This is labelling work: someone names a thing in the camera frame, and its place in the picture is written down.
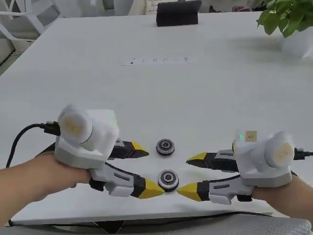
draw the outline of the metal bearing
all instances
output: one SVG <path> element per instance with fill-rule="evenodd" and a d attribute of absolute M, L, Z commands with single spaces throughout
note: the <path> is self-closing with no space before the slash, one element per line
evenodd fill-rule
<path fill-rule="evenodd" d="M 156 151 L 162 156 L 170 156 L 175 151 L 174 142 L 169 139 L 161 139 L 156 144 Z"/>
<path fill-rule="evenodd" d="M 178 187 L 179 178 L 176 172 L 168 169 L 158 175 L 157 183 L 165 192 L 173 192 Z"/>

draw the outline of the yellow sticker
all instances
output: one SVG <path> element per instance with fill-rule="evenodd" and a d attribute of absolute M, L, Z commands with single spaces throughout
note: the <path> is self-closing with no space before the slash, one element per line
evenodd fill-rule
<path fill-rule="evenodd" d="M 83 130 L 81 123 L 73 120 L 71 117 L 63 117 L 61 128 L 76 137 L 80 136 Z"/>
<path fill-rule="evenodd" d="M 257 131 L 246 131 L 246 142 L 257 142 Z"/>
<path fill-rule="evenodd" d="M 281 163 L 284 162 L 285 160 L 289 159 L 290 154 L 293 153 L 293 149 L 290 144 L 284 143 L 281 147 L 279 147 L 275 153 L 274 153 L 274 158 L 276 162 Z"/>

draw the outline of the table surface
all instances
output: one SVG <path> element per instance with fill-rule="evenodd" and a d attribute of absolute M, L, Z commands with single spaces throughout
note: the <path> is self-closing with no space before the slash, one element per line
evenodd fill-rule
<path fill-rule="evenodd" d="M 272 133 L 288 130 L 296 146 L 313 151 L 312 59 L 283 57 L 281 37 L 257 29 L 259 13 L 200 14 L 198 25 L 162 27 L 155 16 L 61 19 L 1 77 L 0 164 L 17 133 L 55 120 L 69 103 L 114 109 L 120 137 L 136 141 L 150 156 L 113 165 L 156 181 L 175 170 L 180 185 L 228 177 L 185 161 L 204 151 L 230 148 L 238 127 Z M 132 58 L 182 57 L 189 65 L 123 66 Z M 170 138 L 174 155 L 155 145 Z M 33 158 L 54 141 L 40 130 L 19 142 L 13 164 Z M 312 160 L 293 170 L 309 183 Z M 88 185 L 51 195 L 13 217 L 19 224 L 69 223 L 172 216 L 227 210 L 264 211 L 261 201 L 231 206 L 198 203 L 177 193 L 139 200 L 110 197 Z"/>

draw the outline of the plant leaf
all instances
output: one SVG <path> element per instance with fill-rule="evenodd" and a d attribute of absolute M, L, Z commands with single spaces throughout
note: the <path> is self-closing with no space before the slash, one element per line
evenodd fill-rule
<path fill-rule="evenodd" d="M 281 33 L 284 32 L 286 26 L 288 25 L 289 20 L 287 18 L 283 18 L 278 23 L 278 28 Z"/>
<path fill-rule="evenodd" d="M 283 14 L 287 11 L 287 9 L 291 6 L 291 1 L 280 2 L 276 6 L 276 12 L 278 14 Z"/>
<path fill-rule="evenodd" d="M 264 23 L 266 22 L 266 18 L 270 15 L 270 10 L 265 10 L 261 13 L 259 19 L 256 21 L 259 25 L 264 25 Z"/>
<path fill-rule="evenodd" d="M 303 20 L 303 12 L 301 8 L 295 7 L 292 9 L 289 15 L 289 23 L 287 28 L 283 32 L 284 37 L 288 37 L 293 34 L 299 27 L 301 21 Z"/>
<path fill-rule="evenodd" d="M 276 0 L 276 2 L 294 1 L 294 0 Z"/>
<path fill-rule="evenodd" d="M 264 31 L 266 34 L 271 35 L 275 29 L 278 27 L 278 23 L 280 21 L 280 15 L 279 14 L 269 14 L 264 23 Z"/>
<path fill-rule="evenodd" d="M 308 27 L 311 27 L 311 26 L 313 26 L 313 19 L 303 20 L 300 23 L 300 25 L 299 25 L 297 30 L 299 32 L 302 32 L 302 31 L 306 30 Z"/>

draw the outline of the human hand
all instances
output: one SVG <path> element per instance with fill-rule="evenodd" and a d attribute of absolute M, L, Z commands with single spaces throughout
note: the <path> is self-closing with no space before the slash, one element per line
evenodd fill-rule
<path fill-rule="evenodd" d="M 54 159 L 53 152 L 45 152 L 24 163 L 23 167 L 32 175 L 34 188 L 33 201 L 40 201 L 50 194 L 74 188 L 76 184 L 86 184 L 90 174 L 85 169 L 78 169 L 62 164 Z"/>

